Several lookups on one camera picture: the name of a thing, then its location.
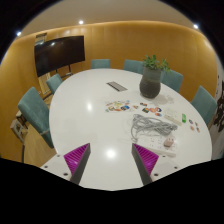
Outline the gripper magenta and grey left finger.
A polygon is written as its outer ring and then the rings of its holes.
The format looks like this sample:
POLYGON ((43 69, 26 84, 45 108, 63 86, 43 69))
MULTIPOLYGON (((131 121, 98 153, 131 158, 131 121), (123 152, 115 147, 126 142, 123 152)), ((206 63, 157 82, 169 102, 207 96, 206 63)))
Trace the gripper magenta and grey left finger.
POLYGON ((90 156, 90 144, 84 144, 64 155, 65 162, 71 171, 70 181, 79 184, 90 156))

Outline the gripper magenta and grey right finger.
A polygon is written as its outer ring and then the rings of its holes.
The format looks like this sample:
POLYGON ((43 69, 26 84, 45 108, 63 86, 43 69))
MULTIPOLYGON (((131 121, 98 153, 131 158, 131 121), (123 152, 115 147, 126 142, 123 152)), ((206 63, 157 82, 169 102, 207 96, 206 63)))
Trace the gripper magenta and grey right finger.
POLYGON ((152 182, 150 175, 159 159, 159 156, 137 144, 132 144, 132 155, 143 185, 150 184, 152 182))

